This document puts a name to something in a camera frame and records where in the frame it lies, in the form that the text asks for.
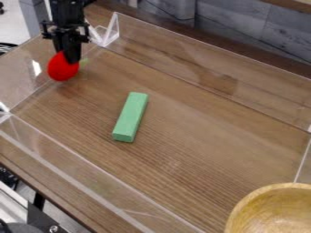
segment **green rectangular block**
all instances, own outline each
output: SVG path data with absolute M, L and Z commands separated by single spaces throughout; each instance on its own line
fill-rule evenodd
M 113 140 L 121 142 L 133 141 L 146 103 L 148 95 L 136 92 L 128 94 L 128 99 L 112 132 Z

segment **wooden bowl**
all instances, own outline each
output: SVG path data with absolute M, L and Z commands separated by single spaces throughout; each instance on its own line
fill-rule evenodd
M 224 233 L 311 233 L 311 185 L 261 187 L 237 203 Z

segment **bowl rim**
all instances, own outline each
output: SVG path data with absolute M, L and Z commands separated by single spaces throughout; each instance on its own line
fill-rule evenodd
M 224 229 L 224 233 L 232 233 L 229 231 L 232 225 L 233 225 L 233 221 L 234 221 L 234 216 L 238 213 L 240 209 L 244 208 L 249 202 L 257 198 L 260 195 L 262 195 L 264 193 L 272 191 L 272 190 L 277 190 L 277 189 L 285 189 L 285 188 L 297 188 L 297 189 L 305 189 L 305 190 L 311 190 L 311 185 L 308 184 L 301 184 L 301 183 L 281 183 L 281 184 L 273 184 L 265 187 L 260 187 L 258 189 L 253 190 L 245 197 L 242 197 L 240 199 L 240 201 L 237 202 L 228 220 L 226 220 L 226 224 L 225 224 L 225 229 Z

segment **red ball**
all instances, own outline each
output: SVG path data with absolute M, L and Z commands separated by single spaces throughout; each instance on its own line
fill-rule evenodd
M 55 81 L 65 81 L 71 78 L 78 71 L 78 62 L 69 64 L 62 51 L 59 51 L 49 60 L 46 65 L 46 73 Z

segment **green block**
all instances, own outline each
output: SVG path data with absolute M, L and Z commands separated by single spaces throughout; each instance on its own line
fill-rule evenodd
M 141 122 L 141 115 L 148 103 L 148 95 L 142 93 L 130 92 L 126 102 L 124 104 L 120 117 L 117 119 L 112 138 L 116 141 L 132 142 L 138 125 Z

